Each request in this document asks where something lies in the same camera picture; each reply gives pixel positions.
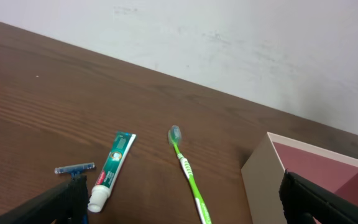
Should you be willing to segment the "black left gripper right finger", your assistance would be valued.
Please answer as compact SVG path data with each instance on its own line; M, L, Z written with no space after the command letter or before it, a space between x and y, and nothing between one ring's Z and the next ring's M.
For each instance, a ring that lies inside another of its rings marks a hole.
M294 172L285 171L279 197L288 224L358 224L358 206Z

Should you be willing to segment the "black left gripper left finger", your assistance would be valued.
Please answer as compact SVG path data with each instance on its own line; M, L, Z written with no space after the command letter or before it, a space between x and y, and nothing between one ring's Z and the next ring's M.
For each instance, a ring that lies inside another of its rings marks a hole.
M72 177L0 216L0 223L88 224L87 176Z

